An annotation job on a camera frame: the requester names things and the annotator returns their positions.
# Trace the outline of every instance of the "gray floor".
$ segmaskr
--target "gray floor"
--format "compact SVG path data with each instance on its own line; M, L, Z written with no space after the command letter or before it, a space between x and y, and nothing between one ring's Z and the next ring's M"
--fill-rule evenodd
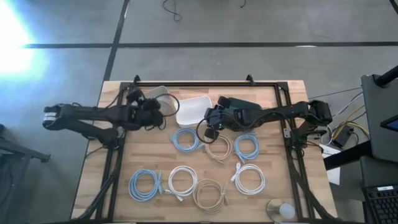
M111 43L123 0L25 0L0 3L12 44ZM177 0L183 15L174 22L162 0L132 1L121 42L328 42L396 41L398 15L380 0ZM0 52L0 123L23 146L51 153L48 164L32 161L13 223L68 220L87 140L71 131L41 126L44 106L95 105L110 49L41 49ZM309 97L360 86L361 75L396 66L397 47L258 49L119 49L111 80L305 80ZM359 93L320 98L332 113ZM339 123L352 108L333 124ZM366 118L358 121L366 125ZM339 216L361 221L358 165L343 167L332 186Z

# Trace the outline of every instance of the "coiled blue cable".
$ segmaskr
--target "coiled blue cable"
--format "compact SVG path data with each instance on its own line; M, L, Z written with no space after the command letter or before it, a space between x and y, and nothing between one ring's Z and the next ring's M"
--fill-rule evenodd
M243 154L240 150L239 150L239 142L242 141L243 139L249 139L253 142L254 144L254 152L249 153L249 154ZM241 136L238 136L235 139L235 144L234 144L234 148L235 148L235 154L238 155L239 159L244 163L244 160L248 160L248 159L255 159L258 155L259 155L259 141L256 138L256 134L255 133L247 133L247 134L243 134Z
M184 133L188 133L193 136L193 145L188 148L184 148L178 143L178 137ZM175 148L181 152L193 152L194 150L199 149L205 145L204 143L199 144L199 139L196 132L190 128L179 129L170 136L170 141L174 144Z
M139 190L137 190L137 180L140 176L145 174L151 175L154 178L155 182L154 188L148 193L142 193ZM153 170L147 170L147 169L137 170L137 172L135 172L130 178L130 183L129 183L129 194L132 197L132 199L138 202L146 202L155 197L156 192L159 191L159 193L161 194L163 192L162 186L160 186L161 177L162 177L161 172L159 172L159 174L156 175L156 173Z

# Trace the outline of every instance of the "wooden table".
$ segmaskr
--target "wooden table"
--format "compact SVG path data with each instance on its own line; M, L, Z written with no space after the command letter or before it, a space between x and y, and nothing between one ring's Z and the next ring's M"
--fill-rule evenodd
M292 103L308 101L303 81L287 81ZM101 92L98 106L106 106L119 91L120 82L105 82ZM143 91L152 87L141 88ZM179 100L208 95L213 105L219 96L235 97L242 100L253 101L263 108L276 107L275 90L270 87L170 87L170 93ZM299 126L301 119L296 120ZM105 128L106 123L96 122L96 125ZM289 170L285 154L284 143L279 122L271 122L255 129L260 145L260 154L255 160L247 161L247 164L259 166L266 178L266 187L258 195L247 196L236 190L234 183L227 186L226 195L229 205L224 206L220 213L208 215L199 211L193 203L191 196L179 202L174 195L157 194L148 202L136 202L128 193L129 179L138 169L152 169L162 172L162 187L168 189L170 171L177 166L187 165L195 169L198 180L210 178L221 185L228 182L235 173L238 157L231 153L224 164L219 164L210 159L204 150L191 153L182 153L170 143L169 136L178 129L174 117L167 119L167 127L160 131L157 128L152 131L130 131L126 136L123 163L118 187L118 196L114 211L115 222L271 222L265 208L268 201L279 198L294 205L292 187L290 184ZM221 132L232 141L239 133L229 130ZM180 142L188 145L192 142L189 135L181 136ZM88 146L88 152L98 148L99 142L92 141ZM223 154L225 144L217 140L211 146L215 153ZM242 142L240 148L243 152L253 149L251 142ZM88 157L83 166L80 184L76 195L72 218L83 213L98 193L101 185L106 150L100 150ZM327 211L336 216L335 204L331 194L325 166L319 148L309 146L305 150L305 166L310 188L320 203ZM185 190L192 184L190 175L184 172L174 176L173 184L176 190ZM247 188L255 188L259 185L258 174L254 171L245 171L241 174L241 182ZM150 190L153 186L151 177L142 177L138 182L141 191ZM218 192L214 189L206 190L201 197L204 205L213 204L218 198ZM305 199L300 194L302 208L306 214ZM104 206L104 216L108 211L107 199Z

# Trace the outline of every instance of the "keyboard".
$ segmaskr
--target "keyboard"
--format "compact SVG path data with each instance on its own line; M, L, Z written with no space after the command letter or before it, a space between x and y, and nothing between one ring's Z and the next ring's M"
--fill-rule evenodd
M398 185L366 187L363 193L375 223L398 224Z

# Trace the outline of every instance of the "coiled cable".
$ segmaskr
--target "coiled cable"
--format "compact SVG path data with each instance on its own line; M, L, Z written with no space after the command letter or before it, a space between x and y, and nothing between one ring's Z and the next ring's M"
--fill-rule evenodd
M178 171L188 172L192 176L192 186L189 189L181 191L181 192L176 191L174 189L174 186L173 186L173 176ZM174 194L177 197L177 199L182 202L183 201L183 197L187 197L190 194L192 194L192 192L197 187L197 183L198 183L197 173L191 167L189 167L189 166L178 166L178 167L174 168L174 170L172 170L170 175L169 175L169 189L170 190L165 190L165 193Z
M203 179L199 181L196 189L193 191L193 201L199 210L207 214L215 214L223 208L223 204L228 205L228 199L225 195L226 185L227 183L224 184L224 187L221 187L217 181L211 179ZM217 202L209 207L204 207L199 202L201 190L205 187L213 187L220 192L220 197L218 198Z
M223 160L225 160L231 154L232 144L231 144L231 141L225 136L219 135L218 139L222 139L226 143L226 152L225 152L224 155L222 155L222 156L214 155L210 151L210 145L209 144L205 144L205 150L206 150L206 153L210 156L210 158L214 159L215 161L217 161L217 162L219 162L221 164L224 164Z
M181 134L191 134L193 136L193 145L190 147L184 148L178 143L178 137ZM181 152L193 152L196 149L199 149L204 146L203 143L199 144L199 139L198 136L196 135L196 132L190 128L180 128L177 130L174 134L170 136L170 141L174 144L175 148Z
M239 179L239 176L244 170L254 170L260 175L261 184L260 184L260 186L258 188L253 189L253 190L249 190L249 189L243 187L243 185L242 185L242 183L241 183L241 181ZM236 186L237 190L239 192L241 192L242 194L245 194L245 195L258 194L266 186L266 178L264 177L264 174L262 173L260 168L258 166L256 166L256 165L254 165L254 164L246 164L246 165L241 167L241 163L238 162L236 164L236 173L232 176L231 181L235 181L235 186Z
M239 150L239 142L242 141L243 139L249 139L253 142L254 144L254 152L249 153L249 154L243 154L240 150ZM259 155L259 141L256 138L256 134L255 133L247 133L247 134L243 134L241 136L238 136L235 139L235 143L234 143L234 149L235 149L235 154L239 157L239 159L244 163L244 160L248 160L248 159L255 159L258 155Z
M148 193L142 193L137 189L138 178L145 174L151 175L154 178L155 182L154 187ZM137 170L137 172L135 172L130 178L129 194L131 198L138 202L146 202L155 197L157 192L161 194L163 192L162 186L160 186L161 177L162 177L161 172L159 172L159 174L156 175L156 173L153 170L148 170L148 169Z

